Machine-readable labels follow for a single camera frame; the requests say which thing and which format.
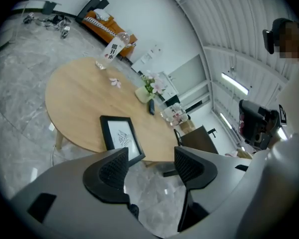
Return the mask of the striped blanket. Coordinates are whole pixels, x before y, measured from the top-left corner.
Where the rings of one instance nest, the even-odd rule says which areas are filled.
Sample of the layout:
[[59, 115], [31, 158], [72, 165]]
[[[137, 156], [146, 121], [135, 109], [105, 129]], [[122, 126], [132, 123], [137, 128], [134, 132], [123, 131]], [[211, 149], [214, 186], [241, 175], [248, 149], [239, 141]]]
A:
[[117, 35], [112, 32], [111, 30], [109, 30], [107, 27], [105, 27], [104, 25], [102, 25], [101, 23], [99, 23], [96, 19], [92, 18], [92, 17], [86, 17], [83, 19], [84, 21], [90, 22], [91, 24], [93, 24], [94, 26], [104, 30], [105, 32], [107, 32], [108, 34], [110, 34], [113, 37], [116, 37]]

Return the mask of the black box appliance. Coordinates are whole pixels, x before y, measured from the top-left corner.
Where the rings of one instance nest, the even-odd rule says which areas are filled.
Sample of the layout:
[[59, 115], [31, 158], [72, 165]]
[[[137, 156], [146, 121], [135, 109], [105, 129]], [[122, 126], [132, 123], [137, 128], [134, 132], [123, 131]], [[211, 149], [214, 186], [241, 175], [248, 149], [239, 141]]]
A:
[[83, 18], [87, 15], [87, 13], [91, 10], [95, 9], [104, 9], [107, 5], [109, 5], [108, 0], [90, 0], [83, 9], [76, 16], [75, 20], [78, 23], [81, 23]]

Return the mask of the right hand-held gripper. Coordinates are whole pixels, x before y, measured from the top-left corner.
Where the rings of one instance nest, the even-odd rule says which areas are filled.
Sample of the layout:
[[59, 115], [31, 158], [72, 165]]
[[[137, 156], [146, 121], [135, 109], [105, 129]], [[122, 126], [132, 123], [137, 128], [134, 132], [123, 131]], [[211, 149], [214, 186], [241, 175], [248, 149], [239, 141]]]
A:
[[283, 126], [287, 126], [287, 115], [282, 105], [269, 110], [249, 100], [239, 101], [239, 134], [255, 149], [267, 149]]

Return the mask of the ceiling tube light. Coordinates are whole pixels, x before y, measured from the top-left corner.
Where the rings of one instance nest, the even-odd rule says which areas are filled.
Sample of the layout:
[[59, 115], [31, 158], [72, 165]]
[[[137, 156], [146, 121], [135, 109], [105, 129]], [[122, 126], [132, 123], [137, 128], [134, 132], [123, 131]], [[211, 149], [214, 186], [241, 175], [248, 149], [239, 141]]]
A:
[[239, 82], [237, 82], [236, 80], [234, 80], [233, 78], [231, 78], [230, 76], [228, 76], [225, 73], [221, 73], [221, 77], [225, 81], [227, 81], [230, 84], [232, 84], [235, 88], [237, 88], [238, 90], [240, 90], [244, 95], [248, 95], [249, 89], [247, 89], [245, 86], [243, 86], [242, 84], [240, 84]]
[[225, 124], [226, 124], [230, 129], [233, 129], [231, 123], [227, 120], [227, 118], [226, 118], [222, 113], [220, 113], [220, 117], [222, 118], [222, 120], [225, 122]]

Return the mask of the wooden coffee table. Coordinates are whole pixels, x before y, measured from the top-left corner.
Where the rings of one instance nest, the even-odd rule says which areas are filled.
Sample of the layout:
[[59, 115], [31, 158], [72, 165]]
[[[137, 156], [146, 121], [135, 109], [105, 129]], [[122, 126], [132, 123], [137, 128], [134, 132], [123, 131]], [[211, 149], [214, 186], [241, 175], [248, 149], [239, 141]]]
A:
[[[100, 116], [131, 118], [137, 138], [145, 153], [145, 161], [172, 162], [177, 139], [170, 124], [155, 109], [135, 96], [136, 87], [114, 67], [99, 69], [93, 57], [83, 57], [61, 65], [48, 80], [45, 105], [57, 130], [56, 148], [67, 139], [85, 150], [106, 150]], [[111, 85], [117, 78], [121, 88]]]

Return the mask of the white pillow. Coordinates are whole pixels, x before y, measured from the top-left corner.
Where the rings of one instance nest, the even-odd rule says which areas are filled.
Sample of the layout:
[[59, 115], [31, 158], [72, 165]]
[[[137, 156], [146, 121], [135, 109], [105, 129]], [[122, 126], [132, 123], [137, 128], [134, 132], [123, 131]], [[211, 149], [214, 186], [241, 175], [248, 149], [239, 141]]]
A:
[[93, 12], [95, 13], [97, 20], [108, 21], [111, 17], [104, 9], [96, 8]]

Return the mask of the black gear on floor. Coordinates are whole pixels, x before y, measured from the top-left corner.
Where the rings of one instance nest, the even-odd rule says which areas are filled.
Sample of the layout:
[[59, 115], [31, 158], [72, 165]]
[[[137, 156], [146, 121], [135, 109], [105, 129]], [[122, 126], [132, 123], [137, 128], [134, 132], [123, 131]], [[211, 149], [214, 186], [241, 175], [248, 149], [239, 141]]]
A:
[[69, 34], [70, 23], [72, 21], [68, 17], [59, 14], [49, 16], [45, 19], [40, 19], [39, 17], [35, 16], [34, 13], [31, 12], [23, 19], [23, 23], [30, 24], [32, 22], [39, 26], [43, 26], [46, 29], [59, 31], [60, 38], [65, 39]]

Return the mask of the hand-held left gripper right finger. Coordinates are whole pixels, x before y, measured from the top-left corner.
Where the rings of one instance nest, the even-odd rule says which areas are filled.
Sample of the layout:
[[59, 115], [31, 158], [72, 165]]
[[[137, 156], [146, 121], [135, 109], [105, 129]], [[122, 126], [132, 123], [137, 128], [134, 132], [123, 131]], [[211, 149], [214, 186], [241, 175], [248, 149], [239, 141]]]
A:
[[174, 166], [186, 188], [177, 231], [214, 212], [238, 185], [250, 163], [250, 159], [175, 147]]

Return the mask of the orange sofa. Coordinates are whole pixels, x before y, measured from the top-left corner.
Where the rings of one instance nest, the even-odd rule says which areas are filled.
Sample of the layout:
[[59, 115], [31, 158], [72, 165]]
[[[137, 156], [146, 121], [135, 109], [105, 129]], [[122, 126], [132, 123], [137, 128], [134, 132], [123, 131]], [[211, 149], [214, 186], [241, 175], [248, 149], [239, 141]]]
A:
[[[89, 11], [84, 18], [86, 18], [86, 17], [92, 17], [92, 18], [96, 19], [96, 15], [93, 12], [93, 10]], [[101, 20], [97, 20], [97, 21], [99, 23], [101, 23], [102, 25], [104, 25], [105, 27], [107, 27], [112, 32], [114, 32], [115, 34], [118, 34], [120, 32], [125, 32], [125, 30], [123, 30], [121, 27], [119, 27], [119, 25], [115, 22], [115, 20], [114, 20], [114, 18], [112, 16], [109, 18], [108, 21], [101, 21]], [[82, 23], [88, 29], [90, 29], [91, 31], [93, 31], [97, 36], [99, 36], [103, 41], [105, 41], [107, 44], [110, 43], [111, 40], [114, 38], [113, 36], [111, 36], [110, 34], [108, 34], [107, 32], [105, 32], [104, 30], [102, 30], [102, 29], [94, 26], [90, 22], [82, 20]], [[136, 44], [137, 44], [137, 38], [133, 34], [130, 34], [130, 42], [120, 52], [120, 56], [121, 57], [127, 57], [130, 54], [132, 54], [132, 52], [134, 51], [134, 49], [136, 47]]]

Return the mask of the white water dispenser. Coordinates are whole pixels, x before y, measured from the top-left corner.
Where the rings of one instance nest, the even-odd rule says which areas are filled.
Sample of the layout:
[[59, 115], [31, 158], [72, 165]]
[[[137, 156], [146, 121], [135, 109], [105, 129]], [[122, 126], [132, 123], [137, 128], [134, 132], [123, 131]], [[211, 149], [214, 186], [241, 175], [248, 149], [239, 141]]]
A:
[[146, 51], [135, 63], [132, 64], [131, 68], [135, 72], [142, 72], [143, 74], [147, 70], [151, 70], [152, 65], [159, 60], [162, 55], [162, 45], [155, 44], [152, 48]]

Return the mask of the white label water bottle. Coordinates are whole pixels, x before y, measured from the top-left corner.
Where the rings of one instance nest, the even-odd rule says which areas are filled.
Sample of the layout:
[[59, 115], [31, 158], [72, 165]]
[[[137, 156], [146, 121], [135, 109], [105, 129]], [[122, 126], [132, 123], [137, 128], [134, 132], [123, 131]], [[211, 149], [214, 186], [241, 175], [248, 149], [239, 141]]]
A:
[[101, 70], [106, 69], [129, 42], [130, 35], [127, 32], [118, 33], [96, 58], [96, 66]]

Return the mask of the dark wooden cabinet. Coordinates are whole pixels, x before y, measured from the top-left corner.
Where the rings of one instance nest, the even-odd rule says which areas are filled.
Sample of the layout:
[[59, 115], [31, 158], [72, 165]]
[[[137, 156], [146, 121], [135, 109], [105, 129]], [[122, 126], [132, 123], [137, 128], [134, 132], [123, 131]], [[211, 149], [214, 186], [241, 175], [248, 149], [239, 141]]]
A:
[[209, 134], [207, 133], [207, 130], [203, 125], [195, 129], [194, 131], [183, 135], [180, 139], [182, 145], [185, 147], [219, 154], [212, 139], [210, 138]]

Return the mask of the pink flowers in white pot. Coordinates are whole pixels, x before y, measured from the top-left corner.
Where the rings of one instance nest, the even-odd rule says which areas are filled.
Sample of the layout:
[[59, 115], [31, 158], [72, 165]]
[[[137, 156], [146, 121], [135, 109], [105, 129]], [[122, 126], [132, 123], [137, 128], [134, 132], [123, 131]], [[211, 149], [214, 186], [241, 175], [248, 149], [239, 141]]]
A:
[[148, 71], [147, 74], [141, 75], [141, 79], [144, 85], [135, 90], [135, 96], [141, 103], [145, 104], [153, 99], [155, 95], [164, 93], [166, 85], [158, 73]]

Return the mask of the clear water bottle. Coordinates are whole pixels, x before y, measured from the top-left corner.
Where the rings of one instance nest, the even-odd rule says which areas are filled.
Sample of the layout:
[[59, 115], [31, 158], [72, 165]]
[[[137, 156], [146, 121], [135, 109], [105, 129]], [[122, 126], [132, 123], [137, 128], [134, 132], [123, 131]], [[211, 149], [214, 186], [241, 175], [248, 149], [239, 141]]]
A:
[[174, 115], [174, 120], [173, 120], [174, 121], [174, 126], [180, 125], [183, 122], [186, 122], [187, 120], [188, 120], [187, 113], [182, 113], [182, 114], [176, 113]]
[[182, 107], [182, 105], [180, 103], [174, 103], [173, 105], [170, 106], [170, 108], [173, 111], [173, 120], [174, 120], [174, 115], [176, 113], [179, 113], [179, 114], [186, 113], [185, 109]]
[[160, 112], [161, 117], [167, 122], [172, 122], [173, 120], [173, 111], [170, 107], [165, 108]]

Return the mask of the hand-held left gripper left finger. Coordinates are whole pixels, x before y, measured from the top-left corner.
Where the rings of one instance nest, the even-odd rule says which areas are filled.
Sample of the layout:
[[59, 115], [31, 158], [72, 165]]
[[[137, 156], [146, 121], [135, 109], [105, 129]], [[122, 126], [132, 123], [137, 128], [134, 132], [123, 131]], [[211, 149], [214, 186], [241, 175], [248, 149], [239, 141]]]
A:
[[129, 150], [57, 164], [20, 190], [11, 206], [39, 239], [160, 239], [124, 192]]

